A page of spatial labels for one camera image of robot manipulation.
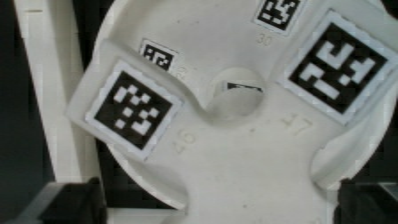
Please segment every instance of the black background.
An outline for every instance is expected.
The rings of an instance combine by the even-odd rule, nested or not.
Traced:
[[[101,18],[112,0],[75,0],[83,63]],[[165,208],[140,191],[114,163],[107,148],[98,147],[107,203],[114,207]],[[19,214],[44,183],[53,180],[46,141],[32,89],[25,48],[18,33],[12,1],[0,1],[0,223]],[[398,180],[398,111],[384,142],[355,177],[361,182]]]

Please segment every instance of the black and white square pattern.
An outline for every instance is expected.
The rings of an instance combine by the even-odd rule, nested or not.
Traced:
[[[140,47],[140,55],[146,59],[158,65],[158,67],[170,72],[174,59],[176,59],[176,51],[165,48],[160,44],[156,44],[147,39],[142,41]]]
[[[87,122],[146,158],[181,107],[178,98],[124,63],[101,89]]]
[[[288,34],[304,0],[265,0],[254,22],[274,32]]]
[[[332,11],[313,37],[282,84],[346,124],[387,78],[396,54]]]

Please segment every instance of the sticker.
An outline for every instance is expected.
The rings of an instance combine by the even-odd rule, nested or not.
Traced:
[[[304,8],[304,0],[265,0],[254,23],[275,33],[288,35]]]
[[[144,159],[170,124],[181,101],[124,62],[87,112],[85,120]]]
[[[174,60],[178,52],[165,48],[160,44],[153,41],[144,39],[142,47],[140,47],[140,55],[146,59],[153,62],[158,67],[170,72],[174,67]]]
[[[396,53],[329,11],[279,83],[346,124],[394,65]]]
[[[263,93],[263,89],[256,86],[247,86],[231,82],[224,82],[224,91],[227,91],[229,89],[236,89],[236,88],[245,88],[245,89],[252,89],[256,91],[259,91]]]

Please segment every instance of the white plastic object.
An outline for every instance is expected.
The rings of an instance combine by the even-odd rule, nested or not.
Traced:
[[[156,85],[178,95],[185,102],[160,141],[144,157],[138,157],[137,153],[126,152],[124,147],[121,147],[123,144],[117,145],[117,141],[85,122],[85,114],[94,99],[98,99],[94,91],[99,93],[105,83],[98,82],[89,85],[85,91],[91,96],[82,99],[78,96],[85,91],[80,87],[69,107],[69,116],[107,140],[115,159],[138,184],[165,203],[179,209],[186,208],[186,217],[178,216],[174,219],[188,219],[190,223],[199,221],[218,223],[247,221],[254,223],[330,223],[336,194],[322,191],[311,181],[323,189],[337,189],[339,180],[355,175],[369,158],[391,118],[396,101],[396,70],[394,73],[389,73],[389,80],[368,98],[362,112],[355,114],[346,126],[322,113],[318,108],[300,99],[300,96],[282,89],[275,81],[281,80],[286,66],[293,64],[298,49],[302,49],[306,39],[314,33],[330,9],[343,15],[350,24],[357,25],[359,31],[369,33],[371,39],[393,50],[398,49],[394,41],[396,21],[366,0],[350,2],[309,1],[297,16],[290,34],[281,37],[277,33],[268,31],[266,27],[254,25],[252,18],[261,5],[263,1],[249,3],[234,1],[233,4],[227,1],[115,1],[103,23],[98,57],[87,77],[94,77],[92,80],[96,81],[107,79],[110,76],[107,71],[114,70],[115,65],[107,59],[119,55],[117,61],[124,61],[135,70],[144,71],[144,76],[162,80]],[[156,45],[158,49],[170,50],[169,53],[176,56],[170,73],[183,80],[194,95],[176,80],[167,81],[163,78],[167,74],[142,62],[142,58],[133,53],[133,51],[142,53],[146,41]],[[85,80],[89,81],[83,81],[80,86],[92,81],[89,78]],[[226,82],[259,87],[265,90],[261,97],[254,91],[222,91],[220,86]],[[249,106],[234,108],[233,105],[240,105],[234,103],[236,99],[250,99],[245,101]],[[186,108],[195,104],[201,107],[211,105],[211,110],[208,110],[211,113],[206,113],[199,106],[188,113]],[[87,110],[82,111],[75,107],[76,105]],[[197,120],[181,121],[179,114],[194,116],[195,119],[204,118],[204,120],[217,121],[211,128],[206,129],[211,132],[206,133],[204,129],[192,125],[199,123],[195,123]],[[224,115],[229,115],[229,121],[222,119]],[[307,125],[306,121],[313,122],[313,120],[316,121],[314,129],[302,130],[302,125]],[[176,124],[190,124],[190,126],[176,132]],[[242,133],[245,133],[242,130],[249,126],[249,131],[256,134],[245,138],[242,137]],[[275,140],[281,140],[277,144],[284,144],[286,147],[277,148],[275,143],[270,144]],[[254,153],[247,153],[247,150],[242,153],[238,151],[242,148],[254,148]],[[82,156],[78,149],[71,152],[78,152],[75,153],[76,157]],[[67,169],[69,167],[57,167],[55,172],[64,172]]]
[[[85,182],[99,175],[94,138],[64,111],[82,78],[76,21],[69,0],[16,0],[55,179]]]
[[[366,0],[300,1],[290,32],[272,32],[256,23],[261,7],[272,8],[266,2],[119,0],[105,19],[67,116],[108,143],[149,193],[186,211],[165,223],[330,223],[330,190],[355,175],[382,139],[396,101],[398,23]],[[277,10],[288,12],[288,6],[279,4]],[[341,46],[341,36],[320,42],[320,36],[336,32]],[[359,48],[375,52],[364,60],[352,57]],[[334,67],[339,88],[330,87],[314,60]],[[263,92],[247,88],[226,91],[226,82],[252,85]],[[329,101],[298,88],[304,82]],[[123,115],[126,109],[140,113],[128,103],[137,92],[123,94],[126,101],[112,101],[117,91],[126,93],[137,83],[146,86],[138,95],[147,89],[163,92],[160,97],[174,99],[176,105],[167,125],[149,136],[144,156],[135,140],[130,144],[121,141],[123,135],[138,136],[124,130],[137,131],[131,124],[142,120]],[[337,113],[330,101],[350,84],[364,88],[357,87],[359,94]],[[96,105],[110,105],[119,117],[99,118],[107,109]],[[96,115],[103,126],[91,123]]]

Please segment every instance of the black square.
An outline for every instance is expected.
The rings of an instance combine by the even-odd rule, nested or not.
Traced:
[[[290,81],[345,114],[385,63],[385,57],[330,23],[291,73]]]
[[[167,99],[123,72],[94,119],[140,150],[153,138],[170,107]]]
[[[286,31],[300,4],[300,0],[266,0],[258,20]]]
[[[158,47],[151,44],[144,46],[142,56],[158,65],[158,67],[169,71],[174,55],[169,54]]]

